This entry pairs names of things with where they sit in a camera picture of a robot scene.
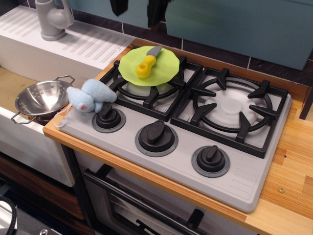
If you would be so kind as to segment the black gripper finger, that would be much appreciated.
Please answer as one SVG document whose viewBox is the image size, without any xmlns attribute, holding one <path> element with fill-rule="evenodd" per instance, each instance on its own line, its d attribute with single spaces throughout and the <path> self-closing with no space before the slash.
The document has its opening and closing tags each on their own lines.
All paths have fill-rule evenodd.
<svg viewBox="0 0 313 235">
<path fill-rule="evenodd" d="M 166 8 L 166 0 L 149 0 L 147 6 L 148 27 L 153 27 L 163 20 Z"/>
<path fill-rule="evenodd" d="M 128 0 L 110 0 L 111 8 L 116 16 L 119 16 L 128 10 Z"/>
</svg>

